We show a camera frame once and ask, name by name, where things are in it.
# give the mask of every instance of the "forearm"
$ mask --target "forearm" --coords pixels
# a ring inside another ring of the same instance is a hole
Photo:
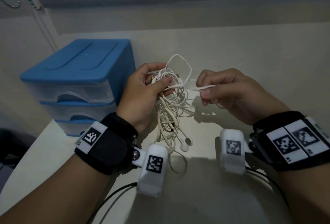
[[[2,215],[0,223],[85,223],[109,178],[74,154],[49,179]]]
[[[330,223],[330,163],[278,176],[296,223]]]

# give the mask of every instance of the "fingernail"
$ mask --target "fingernail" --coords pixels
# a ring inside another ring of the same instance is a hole
[[[209,89],[202,90],[200,95],[202,98],[207,98],[210,95],[210,90]]]

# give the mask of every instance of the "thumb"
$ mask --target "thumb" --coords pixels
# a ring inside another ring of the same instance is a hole
[[[240,83],[219,84],[213,88],[202,90],[200,96],[206,100],[237,98],[243,94],[243,89],[243,84]]]
[[[170,83],[169,78],[164,77],[164,78],[160,79],[159,81],[155,82],[154,84],[151,84],[149,86],[149,88],[151,89],[153,95],[156,96],[160,92],[163,92],[167,88],[167,85],[169,83]]]

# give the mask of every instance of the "transparent drawer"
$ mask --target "transparent drawer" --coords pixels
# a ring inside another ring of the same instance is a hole
[[[38,101],[57,102],[62,99],[84,100],[88,103],[114,101],[108,81],[97,84],[43,84],[25,82]]]
[[[90,119],[101,121],[109,113],[116,111],[116,103],[88,104],[85,102],[40,102],[56,121],[72,121]]]
[[[85,130],[87,130],[94,121],[90,120],[76,120],[71,122],[56,121],[56,123],[62,128],[63,132],[72,137],[81,136]]]

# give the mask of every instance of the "person's right hand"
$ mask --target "person's right hand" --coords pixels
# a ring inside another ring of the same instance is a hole
[[[272,114],[290,110],[258,82],[235,68],[221,72],[202,71],[196,86],[208,85],[216,86],[200,92],[203,105],[219,103],[234,117],[248,125],[253,125]]]

